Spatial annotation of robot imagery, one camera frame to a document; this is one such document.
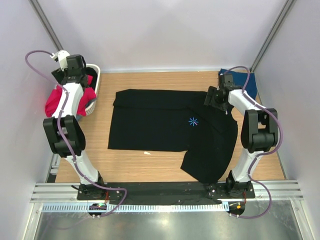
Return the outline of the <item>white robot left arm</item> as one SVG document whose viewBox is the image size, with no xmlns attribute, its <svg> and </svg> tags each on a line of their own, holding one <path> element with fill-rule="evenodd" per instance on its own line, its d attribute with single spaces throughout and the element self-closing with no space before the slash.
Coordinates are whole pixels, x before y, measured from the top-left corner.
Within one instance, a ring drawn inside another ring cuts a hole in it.
<svg viewBox="0 0 320 240">
<path fill-rule="evenodd" d="M 78 109 L 86 108 L 85 99 L 94 100 L 96 93 L 90 84 L 85 59 L 80 54 L 71 55 L 60 50 L 52 55 L 59 69 L 52 72 L 62 90 L 58 104 L 51 117 L 44 119 L 43 128 L 54 154 L 67 160 L 77 173 L 80 185 L 78 194 L 101 200 L 106 187 L 97 169 L 85 152 L 85 135 L 77 121 Z"/>
</svg>

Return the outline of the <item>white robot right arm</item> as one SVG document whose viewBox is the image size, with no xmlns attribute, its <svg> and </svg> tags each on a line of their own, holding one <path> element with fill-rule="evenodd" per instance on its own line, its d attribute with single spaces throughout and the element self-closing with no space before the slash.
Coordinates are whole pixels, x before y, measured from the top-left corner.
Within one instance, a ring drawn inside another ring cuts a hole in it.
<svg viewBox="0 0 320 240">
<path fill-rule="evenodd" d="M 242 152 L 236 167 L 230 171 L 225 182 L 225 192 L 237 198 L 250 190 L 252 172 L 259 161 L 278 143 L 278 113 L 256 102 L 240 85 L 236 85 L 230 73 L 218 77 L 218 87 L 210 86 L 205 106 L 227 112 L 235 107 L 243 115 L 241 129 Z"/>
</svg>

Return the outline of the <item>black t-shirt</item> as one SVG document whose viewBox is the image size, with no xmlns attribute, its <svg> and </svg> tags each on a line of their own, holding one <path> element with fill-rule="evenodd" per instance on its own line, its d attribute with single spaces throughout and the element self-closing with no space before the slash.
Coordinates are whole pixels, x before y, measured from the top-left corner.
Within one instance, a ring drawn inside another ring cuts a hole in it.
<svg viewBox="0 0 320 240">
<path fill-rule="evenodd" d="M 184 152 L 181 169 L 203 184 L 226 172 L 238 137 L 230 110 L 205 105 L 206 92 L 127 89 L 116 93 L 108 148 Z"/>
</svg>

